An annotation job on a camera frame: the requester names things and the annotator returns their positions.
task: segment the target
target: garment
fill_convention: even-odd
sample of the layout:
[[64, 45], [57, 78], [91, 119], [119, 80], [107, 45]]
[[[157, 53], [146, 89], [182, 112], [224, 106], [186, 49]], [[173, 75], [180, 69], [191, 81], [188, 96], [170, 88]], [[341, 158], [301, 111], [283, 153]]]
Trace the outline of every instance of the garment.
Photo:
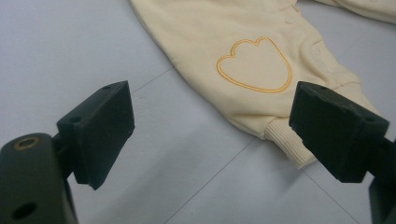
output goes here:
[[297, 167], [315, 160], [289, 126], [298, 81], [371, 110], [296, 0], [130, 0], [177, 71], [228, 121], [274, 141]]
[[396, 23], [395, 0], [316, 0], [335, 7], [344, 7], [357, 14], [379, 21]]

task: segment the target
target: orange stitching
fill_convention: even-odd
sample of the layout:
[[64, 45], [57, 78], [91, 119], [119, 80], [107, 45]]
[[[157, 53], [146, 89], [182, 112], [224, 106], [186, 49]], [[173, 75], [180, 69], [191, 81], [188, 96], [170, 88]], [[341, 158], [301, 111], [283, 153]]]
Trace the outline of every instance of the orange stitching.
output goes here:
[[[236, 81], [235, 79], [229, 77], [227, 74], [225, 74], [225, 73], [222, 71], [222, 69], [221, 69], [221, 63], [222, 63], [225, 59], [234, 58], [234, 57], [235, 57], [235, 49], [236, 49], [236, 47], [238, 47], [238, 45], [240, 45], [240, 44], [242, 44], [242, 43], [250, 43], [250, 44], [254, 44], [255, 46], [259, 46], [260, 42], [262, 42], [263, 40], [268, 40], [268, 41], [270, 41], [270, 42], [275, 46], [277, 52], [279, 53], [279, 55], [281, 56], [283, 62], [284, 62], [285, 65], [286, 65], [286, 67], [288, 68], [288, 72], [289, 72], [289, 74], [288, 74], [288, 80], [286, 81], [286, 83], [285, 83], [283, 86], [281, 86], [281, 87], [278, 88], [278, 89], [274, 89], [274, 90], [272, 90], [272, 89], [258, 88], [258, 87], [250, 86], [250, 85], [248, 85], [248, 84], [245, 84], [245, 83]], [[288, 86], [289, 86], [290, 83], [291, 83], [291, 79], [292, 79], [291, 67], [290, 67], [288, 61], [286, 60], [285, 56], [284, 56], [283, 53], [280, 51], [280, 49], [279, 49], [279, 47], [276, 45], [276, 43], [275, 43], [274, 41], [272, 41], [269, 37], [266, 37], [266, 36], [262, 36], [262, 37], [260, 37], [259, 39], [257, 39], [256, 41], [252, 41], [252, 40], [249, 40], [249, 39], [242, 39], [242, 40], [239, 40], [239, 41], [236, 42], [236, 43], [233, 45], [233, 47], [231, 48], [231, 54], [230, 54], [230, 55], [224, 55], [224, 56], [222, 56], [222, 57], [218, 60], [217, 68], [218, 68], [219, 74], [222, 75], [222, 76], [223, 76], [224, 78], [226, 78], [227, 80], [229, 80], [230, 82], [232, 82], [233, 84], [235, 84], [235, 85], [237, 85], [237, 86], [241, 86], [241, 87], [247, 88], [247, 89], [250, 89], [250, 90], [253, 90], [253, 91], [260, 91], [260, 92], [266, 92], [266, 93], [276, 93], [276, 92], [284, 91], [285, 89], [288, 88]]]

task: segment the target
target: white table surface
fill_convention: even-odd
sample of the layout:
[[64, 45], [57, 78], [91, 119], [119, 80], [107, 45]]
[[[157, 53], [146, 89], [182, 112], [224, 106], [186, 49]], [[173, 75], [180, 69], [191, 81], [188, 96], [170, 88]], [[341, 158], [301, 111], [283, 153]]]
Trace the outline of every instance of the white table surface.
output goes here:
[[[337, 7], [298, 7], [396, 135], [396, 26]], [[237, 130], [180, 77], [127, 0], [0, 3], [0, 145], [55, 123], [128, 80], [136, 129], [97, 191], [69, 182], [79, 223], [371, 223], [367, 188], [316, 162], [295, 169]]]

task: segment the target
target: screw hole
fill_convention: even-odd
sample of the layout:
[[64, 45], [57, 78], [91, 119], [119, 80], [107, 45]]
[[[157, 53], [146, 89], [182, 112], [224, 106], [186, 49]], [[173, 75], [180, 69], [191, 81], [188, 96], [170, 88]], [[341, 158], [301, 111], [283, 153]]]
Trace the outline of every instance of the screw hole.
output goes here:
[[18, 141], [14, 145], [14, 148], [17, 150], [24, 150], [26, 148], [34, 147], [35, 145], [38, 144], [39, 141], [40, 141], [40, 139], [37, 137], [24, 138], [24, 139]]
[[22, 220], [30, 215], [37, 209], [37, 205], [35, 203], [26, 203], [21, 207], [17, 208], [12, 214], [12, 218], [14, 220]]
[[80, 120], [81, 120], [81, 117], [73, 117], [73, 118], [70, 119], [70, 122], [72, 122], [72, 123], [77, 123], [77, 122], [79, 122]]

